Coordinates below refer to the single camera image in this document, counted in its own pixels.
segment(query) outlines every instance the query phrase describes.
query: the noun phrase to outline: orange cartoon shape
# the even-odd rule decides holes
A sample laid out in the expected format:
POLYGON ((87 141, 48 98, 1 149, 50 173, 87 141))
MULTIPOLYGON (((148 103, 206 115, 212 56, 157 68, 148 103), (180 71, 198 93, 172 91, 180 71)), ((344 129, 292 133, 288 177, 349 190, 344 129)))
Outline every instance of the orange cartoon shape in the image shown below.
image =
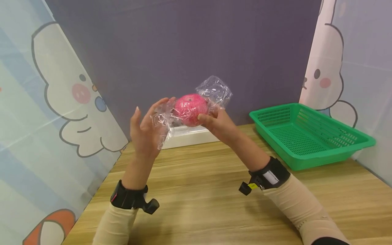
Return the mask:
POLYGON ((22 245, 60 245, 74 224, 75 214, 71 210, 54 211, 37 224, 22 245))

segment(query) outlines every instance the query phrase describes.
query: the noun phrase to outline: green basket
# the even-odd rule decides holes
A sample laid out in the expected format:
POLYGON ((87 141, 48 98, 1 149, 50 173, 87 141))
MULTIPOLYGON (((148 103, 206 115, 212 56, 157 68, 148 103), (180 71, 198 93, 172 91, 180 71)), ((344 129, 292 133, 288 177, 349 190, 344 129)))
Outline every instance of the green basket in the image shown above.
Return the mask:
POLYGON ((369 135, 298 103, 249 115, 257 132, 295 171, 346 160, 376 143, 369 135))

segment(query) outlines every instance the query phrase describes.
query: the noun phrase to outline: yellow clip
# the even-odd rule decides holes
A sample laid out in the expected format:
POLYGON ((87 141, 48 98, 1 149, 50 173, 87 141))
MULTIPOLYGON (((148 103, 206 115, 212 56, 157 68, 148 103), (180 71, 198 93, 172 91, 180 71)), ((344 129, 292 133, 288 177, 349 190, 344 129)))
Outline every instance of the yellow clip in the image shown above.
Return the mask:
POLYGON ((250 183, 248 186, 253 190, 257 188, 257 185, 255 183, 250 183))

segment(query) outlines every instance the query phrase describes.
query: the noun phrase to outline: plastic wrap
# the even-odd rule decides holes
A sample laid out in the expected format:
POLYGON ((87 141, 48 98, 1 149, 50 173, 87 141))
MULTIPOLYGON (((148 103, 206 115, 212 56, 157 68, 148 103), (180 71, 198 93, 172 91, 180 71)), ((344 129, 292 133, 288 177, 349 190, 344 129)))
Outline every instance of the plastic wrap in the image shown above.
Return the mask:
POLYGON ((165 140, 174 136, 174 127, 185 125, 192 128, 200 125, 197 119, 199 114, 210 114, 217 108, 225 109, 232 96, 229 87, 216 76, 210 76, 195 90, 196 93, 184 95, 156 108, 152 120, 161 132, 158 149, 162 148, 165 140))

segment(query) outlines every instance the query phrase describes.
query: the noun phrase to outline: black wrist strap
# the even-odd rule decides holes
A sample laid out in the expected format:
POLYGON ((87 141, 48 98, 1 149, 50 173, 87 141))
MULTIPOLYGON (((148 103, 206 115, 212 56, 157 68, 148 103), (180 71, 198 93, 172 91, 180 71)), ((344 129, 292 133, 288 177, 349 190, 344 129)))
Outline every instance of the black wrist strap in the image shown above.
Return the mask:
POLYGON ((110 198, 110 202, 113 206, 120 209, 141 208, 144 212, 153 214, 159 208, 159 203, 156 199, 146 203, 144 198, 147 192, 147 185, 142 190, 129 190, 122 185, 120 180, 110 198))
POLYGON ((239 191, 244 195, 249 195, 252 189, 259 187, 262 190, 278 188, 290 177, 290 172, 276 158, 271 157, 268 164, 256 172, 249 171, 249 183, 242 182, 239 191))

